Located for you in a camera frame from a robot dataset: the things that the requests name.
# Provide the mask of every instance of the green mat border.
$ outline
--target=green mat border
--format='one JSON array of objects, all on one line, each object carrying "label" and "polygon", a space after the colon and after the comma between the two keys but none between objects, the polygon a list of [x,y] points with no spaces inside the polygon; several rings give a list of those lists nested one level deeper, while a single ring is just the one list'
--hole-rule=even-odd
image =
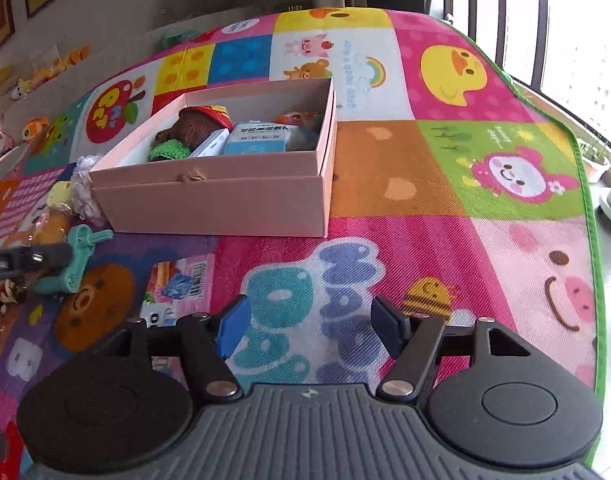
[{"label": "green mat border", "polygon": [[[548,118],[554,124],[559,126],[564,132],[566,132],[570,137],[570,143],[572,144],[572,151],[574,152],[574,158],[577,163],[577,170],[579,171],[579,179],[581,181],[583,205],[586,214],[586,225],[588,227],[589,251],[592,260],[592,277],[594,279],[594,303],[597,309],[597,360],[595,369],[594,391],[597,394],[599,400],[601,401],[601,406],[603,406],[603,403],[605,401],[607,328],[605,326],[605,293],[603,273],[601,271],[601,251],[599,250],[599,238],[597,236],[597,219],[594,216],[592,196],[589,192],[588,177],[586,176],[585,170],[583,170],[583,161],[581,159],[581,150],[579,149],[579,144],[577,143],[577,137],[559,119],[552,117],[549,113],[544,110],[541,110],[541,108],[536,106],[534,103],[528,101],[528,99],[521,95],[517,88],[511,82],[508,81],[509,74],[503,72],[503,70],[501,70],[500,67],[498,67],[498,65],[493,62],[476,43],[474,43],[472,38],[466,36],[463,32],[454,28],[452,25],[444,22],[443,20],[438,20],[436,18],[433,19],[440,23],[443,23],[444,25],[455,31],[457,34],[459,34],[462,38],[467,40],[467,42],[470,43],[470,45],[472,45],[479,52],[479,54],[483,56],[483,58],[490,64],[490,66],[492,66],[497,75],[502,78],[503,81],[505,81],[506,86],[508,86],[508,88],[511,90],[512,94],[514,94],[515,97],[520,99],[523,104],[529,106],[533,110],[539,112],[541,115]],[[599,437],[594,443],[594,446],[592,446],[592,449],[588,453],[588,457],[586,458],[586,464],[588,466],[592,466],[594,455],[597,452],[597,447],[599,445],[600,439],[601,436],[599,435]]]}]

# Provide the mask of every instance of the green knitted toy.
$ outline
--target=green knitted toy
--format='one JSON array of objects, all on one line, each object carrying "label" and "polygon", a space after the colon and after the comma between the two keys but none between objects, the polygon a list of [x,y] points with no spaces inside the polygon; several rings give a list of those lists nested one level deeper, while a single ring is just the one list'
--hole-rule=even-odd
[{"label": "green knitted toy", "polygon": [[159,160],[176,160],[178,158],[188,158],[190,149],[180,140],[170,139],[159,144],[150,152],[150,162]]}]

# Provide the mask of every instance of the green square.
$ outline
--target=green square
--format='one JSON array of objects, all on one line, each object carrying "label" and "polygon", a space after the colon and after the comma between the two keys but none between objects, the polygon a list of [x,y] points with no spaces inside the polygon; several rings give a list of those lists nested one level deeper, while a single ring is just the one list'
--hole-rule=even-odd
[{"label": "green square", "polygon": [[417,124],[468,216],[556,220],[583,215],[578,168],[536,124]]}]

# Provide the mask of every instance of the red and yellow hat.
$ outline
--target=red and yellow hat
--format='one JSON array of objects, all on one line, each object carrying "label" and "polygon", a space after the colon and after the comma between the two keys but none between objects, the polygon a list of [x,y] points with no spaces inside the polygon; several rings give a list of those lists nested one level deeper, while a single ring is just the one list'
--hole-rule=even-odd
[{"label": "red and yellow hat", "polygon": [[232,131],[234,125],[232,124],[232,120],[228,115],[227,108],[219,105],[201,105],[201,106],[188,106],[186,108],[182,108],[178,113],[182,114],[183,112],[192,111],[192,112],[201,112],[202,114],[207,115],[211,119],[215,120],[217,123],[221,124],[224,128]]}]

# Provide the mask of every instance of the ribbed gray panel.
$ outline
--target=ribbed gray panel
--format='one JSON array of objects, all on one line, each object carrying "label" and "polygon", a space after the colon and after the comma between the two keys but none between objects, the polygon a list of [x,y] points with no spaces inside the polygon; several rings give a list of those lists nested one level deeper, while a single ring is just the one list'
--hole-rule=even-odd
[{"label": "ribbed gray panel", "polygon": [[[44,466],[26,478],[90,480]],[[259,384],[231,406],[206,408],[188,437],[158,460],[94,478],[599,480],[578,464],[556,472],[486,470],[444,449],[414,409],[375,400],[362,384]]]}]

